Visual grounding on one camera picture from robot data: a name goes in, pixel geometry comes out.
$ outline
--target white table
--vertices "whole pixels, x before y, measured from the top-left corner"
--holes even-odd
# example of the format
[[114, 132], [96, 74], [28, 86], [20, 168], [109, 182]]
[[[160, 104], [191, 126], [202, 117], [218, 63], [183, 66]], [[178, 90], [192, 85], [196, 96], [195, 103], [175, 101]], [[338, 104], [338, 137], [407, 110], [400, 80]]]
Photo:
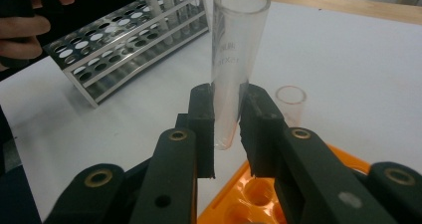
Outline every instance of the white table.
[[[207, 0], [212, 9], [212, 0]], [[272, 96], [308, 94], [303, 127], [368, 162], [422, 172], [422, 26], [273, 3], [252, 83]], [[41, 218], [80, 171], [128, 170], [187, 112], [190, 90], [210, 82], [211, 33], [158, 63], [93, 109], [51, 59], [0, 84]], [[198, 214], [246, 159], [235, 138], [215, 152], [216, 180], [200, 180]]]

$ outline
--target metal test tube rack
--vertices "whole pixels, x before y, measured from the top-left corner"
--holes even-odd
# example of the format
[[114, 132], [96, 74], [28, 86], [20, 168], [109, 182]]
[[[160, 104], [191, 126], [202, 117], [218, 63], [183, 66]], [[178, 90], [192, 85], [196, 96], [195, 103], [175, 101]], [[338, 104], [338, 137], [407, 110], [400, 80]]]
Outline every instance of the metal test tube rack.
[[[168, 10], [161, 3], [161, 10], [153, 17], [145, 1], [136, 0], [44, 50], [97, 108], [100, 101], [136, 74], [209, 30], [205, 0], [180, 1]], [[188, 16], [180, 14], [185, 11]], [[160, 30], [159, 21], [172, 13], [178, 15], [179, 25]], [[171, 44], [164, 42], [169, 36], [173, 38]]]

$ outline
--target tabletop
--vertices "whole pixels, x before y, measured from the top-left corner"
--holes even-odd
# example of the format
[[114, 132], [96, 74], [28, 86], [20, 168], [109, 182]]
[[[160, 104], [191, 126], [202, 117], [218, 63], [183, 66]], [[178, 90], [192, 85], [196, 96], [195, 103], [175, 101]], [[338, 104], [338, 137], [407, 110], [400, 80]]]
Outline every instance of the tabletop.
[[[280, 86], [301, 87], [308, 95], [303, 127], [370, 163], [395, 161], [422, 172], [421, 48], [417, 21], [277, 0], [251, 83], [272, 97]], [[113, 163], [128, 170], [151, 157], [159, 135], [187, 112], [190, 90], [210, 80], [207, 33], [97, 109], [50, 58], [2, 82], [0, 104], [41, 218], [85, 168]], [[245, 159], [238, 134], [230, 149], [215, 151], [216, 179], [199, 180], [198, 214]]]

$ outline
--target test tube rack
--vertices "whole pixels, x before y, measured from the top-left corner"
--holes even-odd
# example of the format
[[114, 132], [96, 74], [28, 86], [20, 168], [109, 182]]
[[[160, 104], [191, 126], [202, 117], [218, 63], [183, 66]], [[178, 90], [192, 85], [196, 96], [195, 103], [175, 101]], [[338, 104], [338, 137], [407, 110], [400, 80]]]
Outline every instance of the test tube rack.
[[[158, 16], [145, 0], [136, 0], [44, 47], [94, 108], [136, 74], [209, 31], [205, 0], [176, 0], [167, 10], [158, 2]], [[178, 25], [160, 29], [159, 21], [174, 13]]]

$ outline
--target hand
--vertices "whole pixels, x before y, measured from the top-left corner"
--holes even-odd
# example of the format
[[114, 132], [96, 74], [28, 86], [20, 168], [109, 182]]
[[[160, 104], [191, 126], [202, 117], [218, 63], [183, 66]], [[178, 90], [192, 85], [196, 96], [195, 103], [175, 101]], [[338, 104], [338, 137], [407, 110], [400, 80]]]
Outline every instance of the hand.
[[[42, 7], [41, 0], [31, 0], [33, 8]], [[63, 5], [75, 0], [60, 0]], [[33, 59], [43, 52], [36, 36], [50, 31], [50, 22], [41, 16], [31, 18], [0, 18], [0, 56], [12, 59]], [[25, 38], [23, 42], [13, 42], [11, 38]], [[0, 71], [5, 67], [0, 64]]]

